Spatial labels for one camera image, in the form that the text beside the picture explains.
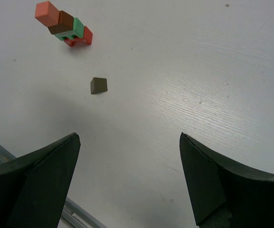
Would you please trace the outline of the green rectangular wood block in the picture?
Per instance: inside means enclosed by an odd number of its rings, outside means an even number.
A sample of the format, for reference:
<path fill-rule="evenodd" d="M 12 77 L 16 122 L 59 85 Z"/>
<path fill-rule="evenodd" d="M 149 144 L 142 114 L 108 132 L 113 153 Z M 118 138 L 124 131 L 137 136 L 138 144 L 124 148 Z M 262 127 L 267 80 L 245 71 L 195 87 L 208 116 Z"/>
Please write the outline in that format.
<path fill-rule="evenodd" d="M 83 35 L 84 25 L 78 18 L 75 17 L 73 20 L 73 29 L 57 33 L 55 34 L 55 37 L 57 37 L 61 41 L 64 41 L 65 39 L 73 40 L 74 38 L 83 38 Z"/>

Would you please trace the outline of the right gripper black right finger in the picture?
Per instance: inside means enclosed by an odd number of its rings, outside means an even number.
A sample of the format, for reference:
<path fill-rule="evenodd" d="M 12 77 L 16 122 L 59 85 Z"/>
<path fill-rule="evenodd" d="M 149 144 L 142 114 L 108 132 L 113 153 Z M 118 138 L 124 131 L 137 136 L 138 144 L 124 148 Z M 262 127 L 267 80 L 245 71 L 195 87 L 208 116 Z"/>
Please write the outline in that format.
<path fill-rule="evenodd" d="M 185 133 L 179 147 L 198 227 L 274 228 L 274 174 L 221 155 Z"/>

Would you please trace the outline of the olive roof wood block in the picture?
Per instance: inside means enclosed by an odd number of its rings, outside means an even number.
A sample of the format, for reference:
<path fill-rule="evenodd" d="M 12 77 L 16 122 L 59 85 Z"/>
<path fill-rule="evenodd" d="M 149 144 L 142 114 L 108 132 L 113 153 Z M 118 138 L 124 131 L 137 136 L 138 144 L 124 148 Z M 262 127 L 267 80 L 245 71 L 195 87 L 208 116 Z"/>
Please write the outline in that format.
<path fill-rule="evenodd" d="M 90 82 L 90 92 L 92 95 L 108 91 L 106 78 L 94 77 Z"/>

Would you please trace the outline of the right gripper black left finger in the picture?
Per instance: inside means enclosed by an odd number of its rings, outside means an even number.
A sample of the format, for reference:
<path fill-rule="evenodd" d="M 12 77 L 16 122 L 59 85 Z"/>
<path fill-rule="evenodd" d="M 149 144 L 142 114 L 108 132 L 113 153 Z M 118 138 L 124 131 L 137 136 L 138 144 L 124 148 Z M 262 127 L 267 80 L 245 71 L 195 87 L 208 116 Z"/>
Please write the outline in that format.
<path fill-rule="evenodd" d="M 79 150 L 77 133 L 18 158 L 0 146 L 0 228 L 56 228 Z"/>

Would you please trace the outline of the salmon cube wood block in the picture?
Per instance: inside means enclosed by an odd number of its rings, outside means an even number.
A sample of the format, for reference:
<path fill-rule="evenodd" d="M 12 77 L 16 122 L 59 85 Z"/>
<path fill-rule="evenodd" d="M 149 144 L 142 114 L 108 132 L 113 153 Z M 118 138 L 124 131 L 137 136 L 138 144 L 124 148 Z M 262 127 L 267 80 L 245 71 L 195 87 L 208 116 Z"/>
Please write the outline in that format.
<path fill-rule="evenodd" d="M 35 10 L 35 19 L 45 27 L 57 25 L 59 23 L 59 10 L 50 1 L 38 3 Z"/>

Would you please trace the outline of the aluminium table edge rail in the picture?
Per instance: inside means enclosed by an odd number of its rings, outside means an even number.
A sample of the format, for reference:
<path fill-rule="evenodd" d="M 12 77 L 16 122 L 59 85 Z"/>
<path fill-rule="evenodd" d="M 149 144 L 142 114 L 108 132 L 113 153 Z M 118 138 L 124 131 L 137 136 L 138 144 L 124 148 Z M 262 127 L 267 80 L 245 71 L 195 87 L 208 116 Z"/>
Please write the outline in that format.
<path fill-rule="evenodd" d="M 0 164 L 16 157 L 0 145 Z M 60 219 L 70 228 L 107 228 L 70 198 L 66 198 Z"/>

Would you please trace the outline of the brown wood block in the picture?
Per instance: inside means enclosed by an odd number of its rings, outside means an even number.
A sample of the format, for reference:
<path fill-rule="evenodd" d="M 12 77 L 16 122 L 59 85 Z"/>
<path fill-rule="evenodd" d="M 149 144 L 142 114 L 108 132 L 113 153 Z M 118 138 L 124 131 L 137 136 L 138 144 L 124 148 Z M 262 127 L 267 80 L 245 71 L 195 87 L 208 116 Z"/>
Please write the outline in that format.
<path fill-rule="evenodd" d="M 74 18 L 67 12 L 61 10 L 59 12 L 59 22 L 57 25 L 49 26 L 48 30 L 52 35 L 67 32 L 73 29 Z"/>

